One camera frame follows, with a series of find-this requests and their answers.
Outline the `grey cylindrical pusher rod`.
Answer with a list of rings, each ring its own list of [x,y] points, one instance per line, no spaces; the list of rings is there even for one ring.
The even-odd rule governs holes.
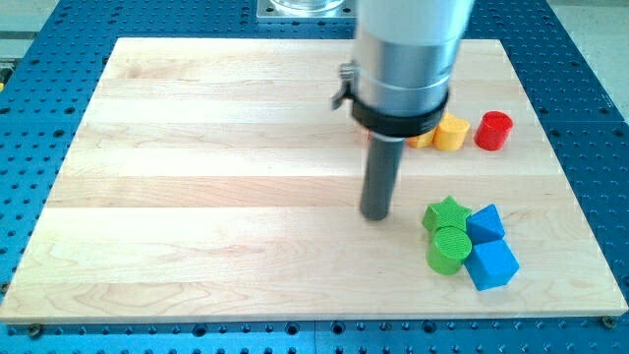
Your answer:
[[[371,133],[360,211],[368,220],[388,213],[405,141]]]

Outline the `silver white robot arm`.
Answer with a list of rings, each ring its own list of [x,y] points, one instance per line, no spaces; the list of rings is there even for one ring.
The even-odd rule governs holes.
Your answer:
[[[353,117],[371,132],[360,210],[388,215],[406,139],[435,128],[474,0],[360,0]]]

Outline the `yellow block behind arm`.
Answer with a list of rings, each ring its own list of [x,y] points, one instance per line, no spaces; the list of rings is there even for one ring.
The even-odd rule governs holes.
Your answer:
[[[408,138],[406,144],[411,148],[427,148],[432,146],[435,129],[424,134]]]

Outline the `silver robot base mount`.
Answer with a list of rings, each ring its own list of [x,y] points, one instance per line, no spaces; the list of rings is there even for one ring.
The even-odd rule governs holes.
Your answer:
[[[356,0],[257,0],[264,21],[354,18]]]

